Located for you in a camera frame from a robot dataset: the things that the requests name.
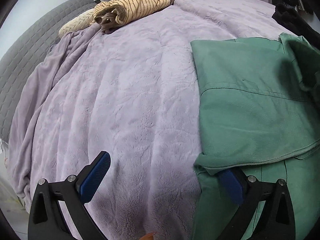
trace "green cloth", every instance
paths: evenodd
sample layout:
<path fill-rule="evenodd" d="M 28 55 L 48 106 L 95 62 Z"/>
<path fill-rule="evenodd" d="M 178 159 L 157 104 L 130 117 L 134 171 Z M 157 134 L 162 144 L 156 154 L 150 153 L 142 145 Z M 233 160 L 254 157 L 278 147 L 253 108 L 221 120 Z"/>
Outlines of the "green cloth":
<path fill-rule="evenodd" d="M 303 239 L 320 216 L 320 118 L 311 100 L 319 95 L 319 51 L 285 33 L 279 41 L 196 40 L 191 46 L 203 150 L 195 162 L 202 193 L 192 239 L 216 239 L 235 213 L 215 177 L 234 166 L 263 181 L 287 181 L 296 239 Z M 243 239 L 262 208 L 260 203 Z"/>

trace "beige striped fabric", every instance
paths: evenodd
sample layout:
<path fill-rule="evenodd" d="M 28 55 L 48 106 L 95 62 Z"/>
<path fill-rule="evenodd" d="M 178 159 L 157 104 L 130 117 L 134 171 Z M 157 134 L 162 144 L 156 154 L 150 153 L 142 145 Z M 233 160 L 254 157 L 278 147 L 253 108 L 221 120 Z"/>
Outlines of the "beige striped fabric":
<path fill-rule="evenodd" d="M 124 26 L 132 21 L 160 11 L 174 0 L 110 0 L 101 2 L 73 20 L 69 21 L 59 30 L 59 37 L 68 32 L 83 30 L 97 22 L 104 32 L 116 27 Z"/>
<path fill-rule="evenodd" d="M 111 0 L 97 4 L 93 18 L 108 30 L 141 19 L 172 3 L 173 0 Z"/>

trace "bedding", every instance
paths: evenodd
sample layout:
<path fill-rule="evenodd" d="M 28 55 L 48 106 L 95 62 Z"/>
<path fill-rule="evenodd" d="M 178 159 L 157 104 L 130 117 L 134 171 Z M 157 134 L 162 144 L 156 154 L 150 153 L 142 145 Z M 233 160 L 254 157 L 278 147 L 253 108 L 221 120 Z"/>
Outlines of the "bedding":
<path fill-rule="evenodd" d="M 101 150 L 111 167 L 86 204 L 109 239 L 189 239 L 200 187 L 199 88 L 190 42 L 277 39 L 258 0 L 175 0 L 112 34 L 67 33 L 28 78 L 11 126 L 8 169 L 30 209 L 37 182 L 77 174 Z M 63 212 L 75 237 L 79 237 Z"/>

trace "headboard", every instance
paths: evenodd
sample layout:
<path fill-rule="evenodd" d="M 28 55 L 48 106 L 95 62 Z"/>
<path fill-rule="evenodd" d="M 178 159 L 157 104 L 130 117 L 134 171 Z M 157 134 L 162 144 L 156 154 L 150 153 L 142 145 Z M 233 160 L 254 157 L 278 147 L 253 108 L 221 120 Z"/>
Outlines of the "headboard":
<path fill-rule="evenodd" d="M 9 141 L 14 111 L 22 89 L 48 49 L 59 42 L 60 28 L 84 11 L 93 0 L 69 0 L 57 6 L 26 30 L 0 60 L 0 138 Z"/>

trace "lavender fleece blanket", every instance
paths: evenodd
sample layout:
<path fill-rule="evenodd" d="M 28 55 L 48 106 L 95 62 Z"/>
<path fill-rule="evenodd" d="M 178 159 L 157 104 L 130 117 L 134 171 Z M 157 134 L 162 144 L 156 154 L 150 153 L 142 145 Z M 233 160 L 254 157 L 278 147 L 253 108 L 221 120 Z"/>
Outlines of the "lavender fleece blanket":
<path fill-rule="evenodd" d="M 201 152 L 190 42 L 277 39 L 290 32 L 271 18 L 274 9 L 176 0 L 113 34 L 98 24 L 66 34 L 30 75 L 11 127 L 8 171 L 27 210 L 39 179 L 65 180 L 105 150 L 111 168 L 86 207 L 106 237 L 189 239 Z"/>

